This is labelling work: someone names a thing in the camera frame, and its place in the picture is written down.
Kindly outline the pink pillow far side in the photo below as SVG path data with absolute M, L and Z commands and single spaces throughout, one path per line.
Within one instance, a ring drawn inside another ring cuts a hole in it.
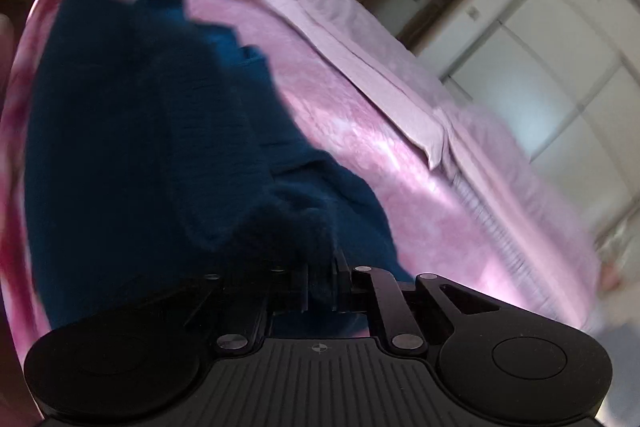
M 428 165 L 482 170 L 452 96 L 358 1 L 264 1 L 423 150 Z

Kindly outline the pink pillow near cushion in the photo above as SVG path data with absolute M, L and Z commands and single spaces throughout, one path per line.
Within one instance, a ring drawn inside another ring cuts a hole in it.
M 603 331 L 602 262 L 575 209 L 538 176 L 495 116 L 475 105 L 447 103 L 436 107 L 433 117 L 454 163 L 527 258 L 558 319 L 586 333 Z

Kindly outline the pink floral bed blanket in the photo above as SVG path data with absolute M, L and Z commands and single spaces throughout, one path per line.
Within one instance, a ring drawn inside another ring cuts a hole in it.
M 264 0 L 186 0 L 186 14 L 233 28 L 265 54 L 308 140 L 375 191 L 407 271 L 436 272 L 560 321 L 527 258 L 461 171 L 428 165 L 423 150 Z

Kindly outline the blue knit sweater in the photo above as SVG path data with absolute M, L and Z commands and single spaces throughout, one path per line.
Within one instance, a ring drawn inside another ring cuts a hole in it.
M 62 0 L 25 147 L 35 288 L 52 327 L 210 274 L 280 270 L 337 302 L 339 265 L 408 281 L 369 185 L 311 145 L 265 57 L 182 0 Z

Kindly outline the white wardrobe sliding doors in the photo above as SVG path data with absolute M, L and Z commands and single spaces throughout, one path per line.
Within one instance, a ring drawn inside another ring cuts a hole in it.
M 445 78 L 501 118 L 600 234 L 639 202 L 639 10 L 514 0 Z

